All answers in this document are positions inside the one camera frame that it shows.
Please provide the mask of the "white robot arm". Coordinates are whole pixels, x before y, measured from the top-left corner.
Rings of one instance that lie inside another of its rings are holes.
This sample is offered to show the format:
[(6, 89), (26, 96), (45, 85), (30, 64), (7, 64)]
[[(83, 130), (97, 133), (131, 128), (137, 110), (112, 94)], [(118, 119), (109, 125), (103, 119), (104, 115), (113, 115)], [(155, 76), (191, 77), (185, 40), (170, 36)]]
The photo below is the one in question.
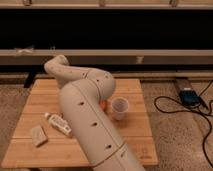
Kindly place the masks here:
[(108, 71), (76, 67), (64, 55), (44, 64), (59, 87), (59, 107), (94, 171), (146, 171), (100, 102), (115, 91)]

